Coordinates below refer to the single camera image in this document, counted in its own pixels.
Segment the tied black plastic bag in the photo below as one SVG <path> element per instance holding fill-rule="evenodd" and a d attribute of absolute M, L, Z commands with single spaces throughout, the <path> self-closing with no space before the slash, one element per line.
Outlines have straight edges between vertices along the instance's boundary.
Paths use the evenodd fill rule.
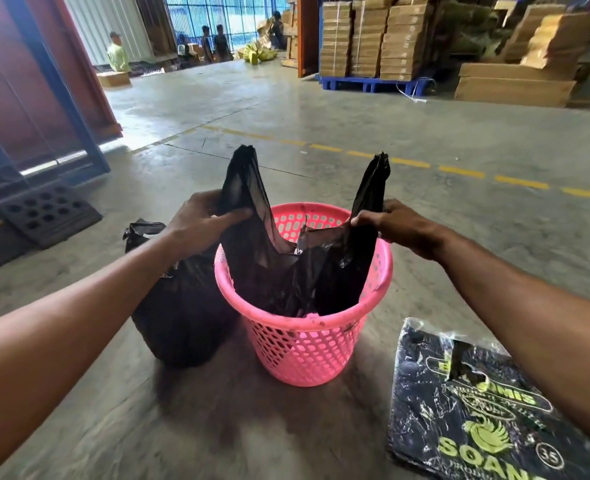
<path fill-rule="evenodd" d="M 368 165 L 352 206 L 382 212 L 388 156 Z M 252 146 L 240 146 L 228 166 L 218 214 L 253 209 L 251 218 L 228 228 L 221 237 L 235 292 L 251 305 L 286 317 L 329 315 L 359 301 L 375 251 L 373 226 L 311 229 L 303 226 L 297 244 L 284 239 L 275 225 Z"/>
<path fill-rule="evenodd" d="M 139 219 L 124 233 L 126 252 L 166 226 Z M 181 260 L 157 280 L 132 314 L 135 327 L 155 357 L 171 367 L 192 367 L 211 359 L 230 334 L 239 314 L 215 281 L 219 243 Z"/>
<path fill-rule="evenodd" d="M 448 480 L 590 479 L 590 442 L 493 348 L 406 319 L 388 429 L 393 459 Z"/>

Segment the pink plastic basket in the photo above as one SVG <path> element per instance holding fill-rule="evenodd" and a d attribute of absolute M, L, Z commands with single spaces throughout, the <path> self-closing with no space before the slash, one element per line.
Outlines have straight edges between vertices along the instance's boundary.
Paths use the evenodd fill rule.
<path fill-rule="evenodd" d="M 278 230 L 289 241 L 297 240 L 304 223 L 317 229 L 335 227 L 350 217 L 348 210 L 322 203 L 285 203 L 275 205 L 272 210 Z M 299 387 L 324 384 L 343 370 L 366 316 L 384 298 L 392 276 L 390 246 L 378 239 L 357 305 L 333 315 L 290 318 L 264 312 L 244 301 L 235 293 L 221 246 L 215 256 L 219 289 L 244 317 L 248 336 L 261 363 L 280 381 Z"/>

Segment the blue pallet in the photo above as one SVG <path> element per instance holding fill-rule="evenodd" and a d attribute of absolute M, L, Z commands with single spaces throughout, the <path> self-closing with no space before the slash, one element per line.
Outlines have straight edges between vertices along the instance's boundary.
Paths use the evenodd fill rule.
<path fill-rule="evenodd" d="M 407 96 L 423 96 L 426 84 L 430 81 L 428 77 L 420 77 L 413 80 L 381 80 L 373 79 L 371 77 L 320 77 L 320 82 L 323 89 L 330 91 L 337 90 L 338 82 L 355 82 L 363 84 L 363 91 L 365 93 L 374 93 L 377 90 L 378 84 L 396 84 L 403 86 L 403 93 Z"/>

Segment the concrete floor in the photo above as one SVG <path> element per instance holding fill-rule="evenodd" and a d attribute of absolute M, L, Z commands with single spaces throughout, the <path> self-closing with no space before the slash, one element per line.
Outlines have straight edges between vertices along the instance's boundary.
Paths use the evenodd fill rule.
<path fill-rule="evenodd" d="M 0 314 L 121 256 L 130 222 L 168 222 L 191 193 L 221 186 L 239 144 L 257 148 L 273 204 L 350 207 L 367 160 L 310 143 L 427 162 L 431 168 L 393 164 L 387 195 L 590 298 L 590 198 L 561 190 L 590 191 L 590 112 L 322 91 L 276 63 L 156 75 L 108 96 L 132 148 L 166 141 L 134 155 L 117 149 L 109 156 L 113 172 L 81 188 L 102 222 L 0 268 Z M 204 124 L 228 132 L 198 128 Z M 496 175 L 549 189 L 497 182 Z M 129 321 L 0 467 L 0 479 L 418 478 L 384 452 L 403 320 L 419 317 L 473 339 L 490 334 L 441 268 L 401 248 L 394 257 L 390 290 L 331 383 L 299 389 L 277 382 L 241 330 L 204 367 L 164 371 Z"/>

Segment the plastic pallet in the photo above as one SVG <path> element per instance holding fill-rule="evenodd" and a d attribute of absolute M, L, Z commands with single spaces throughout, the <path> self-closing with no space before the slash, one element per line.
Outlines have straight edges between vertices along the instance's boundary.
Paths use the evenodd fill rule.
<path fill-rule="evenodd" d="M 381 80 L 369 77 L 321 77 L 320 81 L 322 88 L 330 91 L 336 91 L 339 82 L 363 84 L 363 91 L 365 93 L 375 93 L 379 84 L 396 84 L 403 86 L 403 93 L 407 96 L 423 96 L 426 84 L 428 84 L 430 79 L 428 77 L 420 77 L 419 79 L 413 80 Z"/>
<path fill-rule="evenodd" d="M 28 240 L 50 248 L 102 220 L 102 215 L 61 181 L 0 202 L 0 212 Z"/>

